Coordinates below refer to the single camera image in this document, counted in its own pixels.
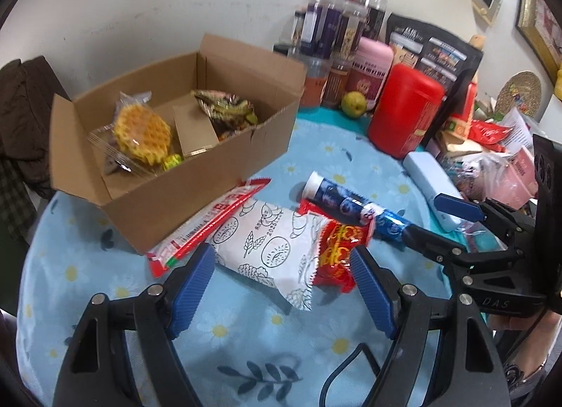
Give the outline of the person's right hand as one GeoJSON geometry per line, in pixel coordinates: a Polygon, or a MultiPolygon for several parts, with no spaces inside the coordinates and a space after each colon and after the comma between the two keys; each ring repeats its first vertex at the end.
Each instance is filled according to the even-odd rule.
{"type": "MultiPolygon", "coordinates": [[[[496,331],[524,331],[530,328],[538,317],[538,314],[527,319],[489,315],[488,324],[491,329],[496,331]]],[[[558,336],[560,326],[561,316],[553,311],[547,311],[521,344],[515,354],[514,363],[526,378],[536,373],[546,362],[558,336]]]]}

